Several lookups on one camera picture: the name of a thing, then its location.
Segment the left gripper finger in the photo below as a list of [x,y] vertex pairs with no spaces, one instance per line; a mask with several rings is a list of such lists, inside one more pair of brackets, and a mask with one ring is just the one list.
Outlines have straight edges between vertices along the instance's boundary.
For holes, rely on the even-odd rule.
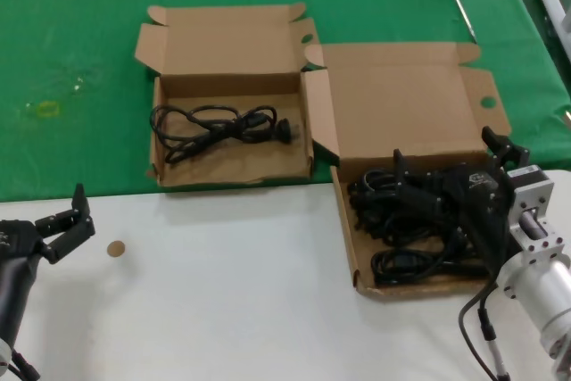
[[92,227],[90,207],[85,188],[78,183],[71,199],[71,208],[35,222],[38,233],[66,233],[75,227]]
[[91,219],[84,219],[48,244],[44,258],[50,264],[56,264],[83,245],[94,234],[94,222]]

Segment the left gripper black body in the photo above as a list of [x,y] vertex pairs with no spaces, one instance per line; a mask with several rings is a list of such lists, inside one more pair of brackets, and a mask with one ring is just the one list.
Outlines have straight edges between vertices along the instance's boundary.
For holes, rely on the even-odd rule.
[[1,264],[20,258],[42,256],[43,237],[29,220],[1,221]]

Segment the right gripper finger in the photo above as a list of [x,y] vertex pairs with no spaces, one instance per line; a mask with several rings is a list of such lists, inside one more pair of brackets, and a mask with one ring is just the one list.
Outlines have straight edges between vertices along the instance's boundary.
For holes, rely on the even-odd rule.
[[495,170],[509,165],[516,169],[529,165],[529,150],[514,144],[508,136],[496,134],[489,126],[485,126],[481,137],[491,153],[491,166]]
[[414,175],[399,149],[393,151],[395,195],[420,215],[433,221],[445,218],[442,198],[443,175],[439,171]]

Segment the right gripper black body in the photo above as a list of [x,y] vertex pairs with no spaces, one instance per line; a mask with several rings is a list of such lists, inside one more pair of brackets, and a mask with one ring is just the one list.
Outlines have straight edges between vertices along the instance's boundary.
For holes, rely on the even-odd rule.
[[508,211],[501,167],[460,164],[444,171],[443,218],[462,229],[491,272],[498,272],[507,258]]

